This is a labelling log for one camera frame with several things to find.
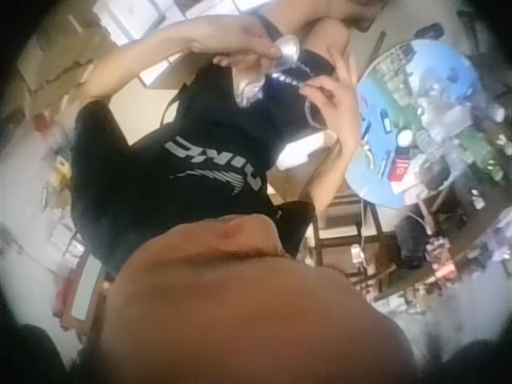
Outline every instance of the table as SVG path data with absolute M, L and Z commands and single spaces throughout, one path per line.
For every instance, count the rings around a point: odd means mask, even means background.
M 351 188 L 367 201 L 402 208 L 448 187 L 460 162 L 450 163 L 448 177 L 438 172 L 437 184 L 426 164 L 441 155 L 441 142 L 470 129 L 467 103 L 480 89 L 469 60 L 443 43 L 413 40 L 382 55 L 358 87 L 362 148 L 346 173 Z

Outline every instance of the chair leg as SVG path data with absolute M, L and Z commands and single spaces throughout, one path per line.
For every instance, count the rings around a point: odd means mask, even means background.
M 320 226 L 318 216 L 313 219 L 314 252 L 317 259 L 317 266 L 323 266 L 322 240 L 320 239 Z

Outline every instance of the man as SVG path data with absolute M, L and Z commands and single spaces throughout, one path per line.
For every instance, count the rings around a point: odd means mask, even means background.
M 360 141 L 357 73 L 343 58 L 348 31 L 339 20 L 365 29 L 381 8 L 376 0 L 281 0 L 259 17 L 169 26 L 98 64 L 77 118 L 73 214 L 93 254 L 117 275 L 94 352 L 104 378 L 404 382 L 414 375 L 395 324 L 339 273 L 294 260 Z M 287 72 L 306 81 L 300 93 L 268 79 L 263 100 L 238 108 L 222 66 L 268 67 L 280 55 L 272 40 L 313 21 L 299 59 L 305 69 Z M 172 124 L 128 146 L 102 100 L 188 50 L 221 53 L 220 66 L 198 73 Z M 338 145 L 302 201 L 274 206 L 266 172 L 307 128 L 306 98 Z

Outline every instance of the finger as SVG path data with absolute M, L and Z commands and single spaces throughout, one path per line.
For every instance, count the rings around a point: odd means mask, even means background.
M 343 58 L 340 52 L 333 50 L 329 47 L 330 56 L 334 62 L 334 68 L 336 69 L 336 75 L 340 80 L 345 80 L 350 82 L 350 74 L 349 69 L 346 65 L 345 59 Z
M 350 54 L 349 56 L 349 73 L 350 79 L 352 80 L 352 85 L 354 88 L 357 88 L 359 83 L 359 73 L 358 73 L 358 63 L 355 60 L 355 56 Z
M 231 63 L 231 58 L 229 56 L 215 56 L 214 64 L 218 66 L 229 66 Z
M 312 78 L 306 82 L 306 85 L 314 86 L 317 88 L 325 88 L 332 94 L 337 94 L 341 87 L 339 82 L 333 78 L 330 78 L 329 76 L 319 76 L 317 78 Z
M 311 102 L 315 104 L 323 114 L 324 112 L 327 112 L 330 107 L 332 107 L 330 100 L 319 88 L 315 88 L 313 86 L 304 86 L 299 90 L 299 93 L 311 100 Z
M 261 65 L 262 65 L 262 72 L 264 74 L 270 72 L 270 69 L 272 66 L 274 66 L 274 60 L 271 60 L 269 58 L 260 58 Z
M 266 58 L 279 58 L 281 50 L 269 38 L 249 38 L 247 49 Z

